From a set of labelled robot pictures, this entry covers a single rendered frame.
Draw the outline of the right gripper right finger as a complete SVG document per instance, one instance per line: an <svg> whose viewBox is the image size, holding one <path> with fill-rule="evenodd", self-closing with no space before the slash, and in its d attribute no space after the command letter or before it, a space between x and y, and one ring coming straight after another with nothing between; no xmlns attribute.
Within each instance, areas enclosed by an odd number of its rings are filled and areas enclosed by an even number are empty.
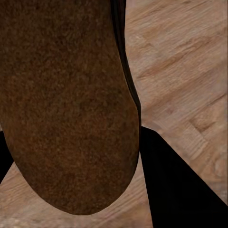
<svg viewBox="0 0 228 228"><path fill-rule="evenodd" d="M141 127L140 153L153 228L228 228L228 206L163 140Z"/></svg>

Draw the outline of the sandal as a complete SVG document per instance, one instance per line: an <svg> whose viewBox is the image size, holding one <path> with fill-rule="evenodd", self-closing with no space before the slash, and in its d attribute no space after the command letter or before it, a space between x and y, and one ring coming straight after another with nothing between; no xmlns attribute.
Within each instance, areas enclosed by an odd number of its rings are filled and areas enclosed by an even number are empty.
<svg viewBox="0 0 228 228"><path fill-rule="evenodd" d="M109 207L138 164L126 0L0 0L0 125L29 186L73 215Z"/></svg>

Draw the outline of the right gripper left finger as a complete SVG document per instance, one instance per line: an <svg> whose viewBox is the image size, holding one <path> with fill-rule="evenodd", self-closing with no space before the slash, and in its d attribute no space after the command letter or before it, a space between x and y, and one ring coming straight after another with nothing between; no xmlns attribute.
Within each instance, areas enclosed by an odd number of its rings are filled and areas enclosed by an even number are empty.
<svg viewBox="0 0 228 228"><path fill-rule="evenodd" d="M3 131L0 132L0 183L4 179L14 160L8 149Z"/></svg>

